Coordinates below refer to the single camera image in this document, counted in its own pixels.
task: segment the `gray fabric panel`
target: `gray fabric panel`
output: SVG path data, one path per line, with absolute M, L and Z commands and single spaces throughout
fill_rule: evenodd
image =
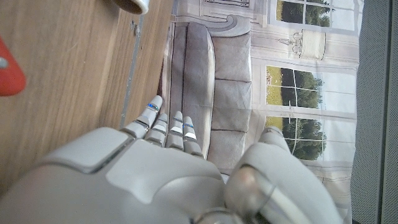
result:
M 219 169 L 233 169 L 242 157 L 246 133 L 240 131 L 211 131 L 207 160 Z
M 251 82 L 216 80 L 212 130 L 247 132 L 251 114 Z
M 377 223 L 386 87 L 389 1 L 366 1 L 359 37 L 356 152 L 351 179 L 353 219 Z
M 205 26 L 191 22 L 187 31 L 182 113 L 191 117 L 197 141 L 203 150 L 208 149 L 210 142 L 214 80 L 210 35 Z
M 398 1 L 393 1 L 391 20 L 391 58 L 381 223 L 398 222 Z
M 213 37 L 216 78 L 251 82 L 250 34 Z
M 187 28 L 176 27 L 174 30 L 174 49 L 171 71 L 170 116 L 173 116 L 175 112 L 182 110 L 182 82 L 185 65 L 186 43 Z

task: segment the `robotic hand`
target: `robotic hand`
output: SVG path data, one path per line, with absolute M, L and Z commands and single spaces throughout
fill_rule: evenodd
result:
M 51 152 L 0 201 L 2 223 L 341 223 L 328 192 L 266 128 L 227 184 L 192 120 L 157 117 L 156 96 L 121 131 L 96 129 Z

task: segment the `tree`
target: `tree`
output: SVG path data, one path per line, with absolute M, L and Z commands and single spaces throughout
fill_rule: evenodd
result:
M 282 104 L 292 106 L 300 106 L 307 108 L 318 108 L 319 103 L 322 102 L 320 94 L 323 82 L 319 78 L 314 78 L 310 72 L 293 71 L 291 69 L 282 68 Z M 297 104 L 294 88 L 286 87 L 296 86 L 308 90 L 296 89 Z M 321 132 L 322 124 L 317 120 L 312 119 L 290 119 L 284 118 L 282 120 L 282 132 L 285 138 L 290 139 L 306 139 L 306 140 L 325 140 L 326 135 Z M 322 147 L 326 144 L 323 141 L 297 141 L 294 147 L 294 141 L 287 141 L 287 144 L 292 151 L 295 148 L 294 156 L 299 159 L 315 160 L 322 153 Z
M 285 138 L 295 138 L 295 126 L 297 122 L 297 139 L 326 140 L 326 135 L 321 132 L 322 124 L 312 119 L 283 119 L 283 134 Z M 322 146 L 326 148 L 323 141 L 287 141 L 290 151 L 294 148 L 293 155 L 299 159 L 315 160 L 322 153 Z
M 330 27 L 329 3 L 324 0 L 311 0 L 311 2 L 324 4 L 326 7 L 312 6 L 307 4 L 305 9 L 305 23 L 310 25 Z M 283 2 L 282 21 L 303 23 L 303 4 L 293 2 Z

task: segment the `wooden table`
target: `wooden table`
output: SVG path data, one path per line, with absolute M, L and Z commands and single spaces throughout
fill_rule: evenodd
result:
M 152 0 L 140 17 L 111 0 L 0 1 L 0 36 L 27 78 L 0 98 L 0 195 L 49 151 L 141 112 L 157 92 L 172 4 Z

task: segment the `sofa cushion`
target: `sofa cushion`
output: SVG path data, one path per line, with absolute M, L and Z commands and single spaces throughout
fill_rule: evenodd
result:
M 251 114 L 251 82 L 216 80 L 211 129 L 247 132 Z
M 246 133 L 240 131 L 211 131 L 207 160 L 219 169 L 232 169 L 242 157 Z
M 251 82 L 250 34 L 213 37 L 216 78 Z
M 187 49 L 187 27 L 176 27 L 174 30 L 174 49 L 170 79 L 170 115 L 182 111 L 182 87 Z
M 215 60 L 210 34 L 203 25 L 189 23 L 183 79 L 184 116 L 190 116 L 197 142 L 207 155 L 215 87 Z

